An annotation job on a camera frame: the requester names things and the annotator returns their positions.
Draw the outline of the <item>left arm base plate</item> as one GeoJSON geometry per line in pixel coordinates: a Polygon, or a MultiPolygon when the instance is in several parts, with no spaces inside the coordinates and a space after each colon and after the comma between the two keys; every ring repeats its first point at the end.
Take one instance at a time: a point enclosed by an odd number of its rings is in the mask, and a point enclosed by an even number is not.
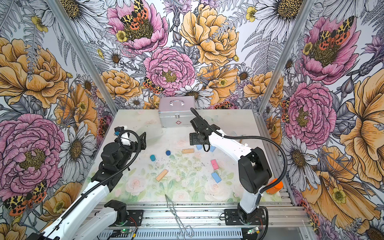
{"type": "Polygon", "coordinates": [[[143,210],[127,210],[128,218],[123,227],[141,227],[144,218],[143,210]]]}

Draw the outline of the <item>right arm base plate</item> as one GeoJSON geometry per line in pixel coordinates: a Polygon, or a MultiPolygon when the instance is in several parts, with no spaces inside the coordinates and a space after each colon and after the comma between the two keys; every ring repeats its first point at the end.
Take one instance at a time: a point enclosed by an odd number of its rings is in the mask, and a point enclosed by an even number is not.
{"type": "Polygon", "coordinates": [[[250,214],[242,209],[225,209],[224,218],[227,226],[240,225],[265,225],[267,221],[267,211],[262,208],[256,208],[250,214]]]}

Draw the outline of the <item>natural wood block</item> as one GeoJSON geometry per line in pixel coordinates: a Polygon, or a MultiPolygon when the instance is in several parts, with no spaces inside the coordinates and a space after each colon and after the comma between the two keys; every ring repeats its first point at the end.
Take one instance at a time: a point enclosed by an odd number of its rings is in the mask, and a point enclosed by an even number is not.
{"type": "Polygon", "coordinates": [[[195,152],[194,149],[183,149],[182,150],[182,154],[192,154],[194,152],[195,152]]]}
{"type": "Polygon", "coordinates": [[[160,182],[167,174],[168,174],[168,170],[164,169],[157,177],[156,177],[156,181],[157,182],[160,182]]]}

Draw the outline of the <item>pink rectangular block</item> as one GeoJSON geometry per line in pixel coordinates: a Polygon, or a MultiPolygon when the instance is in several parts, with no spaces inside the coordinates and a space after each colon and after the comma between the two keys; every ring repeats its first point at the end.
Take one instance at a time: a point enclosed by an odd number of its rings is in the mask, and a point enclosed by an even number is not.
{"type": "Polygon", "coordinates": [[[211,165],[213,170],[218,170],[220,168],[216,160],[211,160],[211,165]]]}

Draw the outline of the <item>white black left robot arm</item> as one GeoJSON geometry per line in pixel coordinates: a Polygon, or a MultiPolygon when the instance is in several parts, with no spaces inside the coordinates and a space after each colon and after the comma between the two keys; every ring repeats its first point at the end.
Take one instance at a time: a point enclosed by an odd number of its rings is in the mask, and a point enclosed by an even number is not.
{"type": "Polygon", "coordinates": [[[85,190],[49,227],[30,234],[29,240],[93,240],[107,227],[122,226],[131,220],[127,205],[117,200],[107,202],[94,217],[86,220],[147,147],[146,133],[138,135],[116,127],[115,135],[115,140],[104,146],[99,169],[85,190]]]}

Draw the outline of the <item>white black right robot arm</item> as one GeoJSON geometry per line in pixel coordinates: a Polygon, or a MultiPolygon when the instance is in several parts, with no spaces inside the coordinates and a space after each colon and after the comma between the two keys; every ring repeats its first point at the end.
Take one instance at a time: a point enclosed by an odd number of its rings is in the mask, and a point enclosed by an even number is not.
{"type": "Polygon", "coordinates": [[[203,147],[215,147],[238,164],[239,180],[245,192],[238,203],[238,215],[240,221],[249,225],[253,218],[261,211],[260,201],[267,190],[275,187],[287,174],[288,158],[281,146],[271,139],[262,136],[229,136],[217,125],[210,125],[203,119],[197,110],[190,108],[195,117],[190,121],[194,133],[190,133],[190,145],[201,145],[203,147]],[[283,170],[280,176],[272,183],[272,171],[264,150],[259,147],[250,148],[243,145],[239,140],[261,140],[274,145],[283,158],[283,170]]]}

